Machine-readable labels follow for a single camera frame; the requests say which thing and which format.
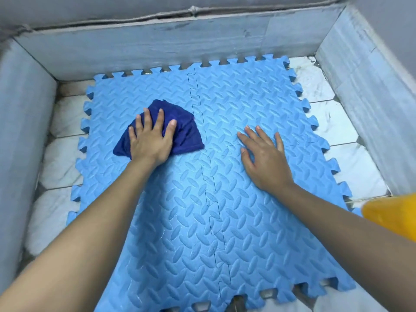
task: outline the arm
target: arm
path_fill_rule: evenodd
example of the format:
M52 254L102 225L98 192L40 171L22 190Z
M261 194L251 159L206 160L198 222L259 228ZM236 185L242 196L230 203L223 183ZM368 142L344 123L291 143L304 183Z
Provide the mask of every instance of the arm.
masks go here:
M116 266L138 198L172 148L176 121L161 135L164 113L129 127L132 161L0 297L0 311L93 311Z
M259 127L245 128L240 140L255 157L241 149L247 174L258 188L284 204L321 241L340 265L389 311L416 307L416 244L384 227L339 208L305 191L293 181L284 156Z

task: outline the textured mat surface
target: textured mat surface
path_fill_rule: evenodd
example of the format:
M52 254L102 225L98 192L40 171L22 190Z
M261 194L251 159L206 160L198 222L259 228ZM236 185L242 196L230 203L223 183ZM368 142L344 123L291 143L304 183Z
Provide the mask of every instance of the textured mat surface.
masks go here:
M237 131L261 125L279 131L295 182L309 192L345 208L345 183L336 184L335 159L325 161L328 143L307 118L302 88L288 59L211 67L172 66L170 72L114 78L97 75L93 101L84 110L91 120L79 149L86 159L76 167L84 177L72 199L80 212L101 194L128 163L112 149L124 129L153 99L166 99L194 113L205 149L175 156L152 175L142 194L117 267L96 311L159 311L211 301L223 311L235 294L247 295L247 307L264 304L259 291L278 289L278 300L296 299L293 284L311 297L324 295L320 281L330 278L339 290L355 287L321 243L288 210L258 190L239 157ZM76 216L71 213L68 221Z

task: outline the finger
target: finger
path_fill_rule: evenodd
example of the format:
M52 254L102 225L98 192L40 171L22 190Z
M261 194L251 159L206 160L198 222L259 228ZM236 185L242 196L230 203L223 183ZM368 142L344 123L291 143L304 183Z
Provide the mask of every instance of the finger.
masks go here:
M136 135L134 134L133 126L128 126L128 137L130 138L130 144L136 141Z
M275 139L276 139L276 147L278 148L279 152L283 152L284 153L284 145L283 145L283 140L282 137L280 136L280 133L276 132L275 133Z
M263 131L263 129L260 126L256 126L256 132L260 136L260 138L263 139L264 142L266 142L268 145L275 146L272 139Z
M249 126L244 127L244 131L256 143L259 143L262 141L261 138Z
M144 109L144 128L143 131L151 131L153 128L152 117L150 116L149 109Z
M241 162L244 165L245 171L247 172L248 176L251 177L251 173L254 169L254 164L250 159L250 155L248 154L248 151L244 148L240 149L241 151Z
M141 124L141 116L136 115L136 136L141 134L142 131L143 131L143 125Z
M257 151L259 145L254 140L251 140L249 137L247 137L240 131L237 132L237 137L241 140L243 144L245 144L247 148L251 150L251 152L255 153Z
M171 121L169 121L169 124L166 127L165 136L163 138L164 140L172 142L175 134L176 124L176 119L172 119Z
M157 115L157 120L155 122L155 125L153 127L153 130L157 130L160 133L162 133L163 130L163 122L165 121L165 113L163 112L163 109L159 109L159 113Z

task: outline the blue foam mat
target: blue foam mat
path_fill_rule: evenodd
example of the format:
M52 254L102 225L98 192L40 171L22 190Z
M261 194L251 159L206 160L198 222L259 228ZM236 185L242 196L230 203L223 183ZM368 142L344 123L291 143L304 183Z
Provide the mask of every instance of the blue foam mat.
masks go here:
M151 75L114 78L97 75L89 91L89 131L76 167L84 177L71 198L80 212L98 197L128 163L112 149L122 132L153 99L166 99L194 113L205 149L169 158L151 176L139 200L116 269L96 311L159 311L210 300L223 311L235 294L247 294L247 308L262 306L259 291L278 289L278 300L295 300L293 284L311 297L325 294L330 278L339 290L353 289L350 276L285 207L257 189L242 166L236 138L245 125L279 131L294 180L309 192L346 209L345 183L336 184L335 159L325 161L329 144L315 135L308 101L299 100L295 73L286 57ZM69 215L68 221L76 215Z

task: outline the hand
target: hand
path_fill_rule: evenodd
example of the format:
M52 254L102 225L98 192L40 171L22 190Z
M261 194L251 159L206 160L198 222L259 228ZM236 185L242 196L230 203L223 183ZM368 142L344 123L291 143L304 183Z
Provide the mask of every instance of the hand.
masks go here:
M165 136L162 137L164 120L165 114L163 109L159 109L159 114L153 129L152 118L147 108L144 109L144 127L141 124L140 115L136 116L136 134L132 126L128 128L132 162L145 160L155 168L168 159L172 149L176 120L172 119L169 121Z
M244 128L249 137L237 133L243 144L254 154L251 161L247 149L241 148L241 160L244 168L255 185L269 194L278 196L283 190L294 185L292 172L284 155L284 146L279 133L275 133L277 147L266 133L256 126L256 132L248 126Z

